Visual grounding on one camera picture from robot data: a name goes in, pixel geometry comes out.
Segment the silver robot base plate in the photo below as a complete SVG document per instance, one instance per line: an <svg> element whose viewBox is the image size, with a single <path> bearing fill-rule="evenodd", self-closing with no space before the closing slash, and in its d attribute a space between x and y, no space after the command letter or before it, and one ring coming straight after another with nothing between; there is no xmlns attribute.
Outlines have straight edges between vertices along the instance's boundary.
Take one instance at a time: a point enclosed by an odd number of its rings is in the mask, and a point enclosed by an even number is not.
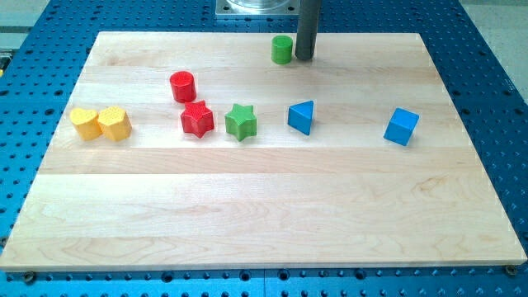
<svg viewBox="0 0 528 297"><path fill-rule="evenodd" d="M295 15L300 0L216 0L217 16Z"/></svg>

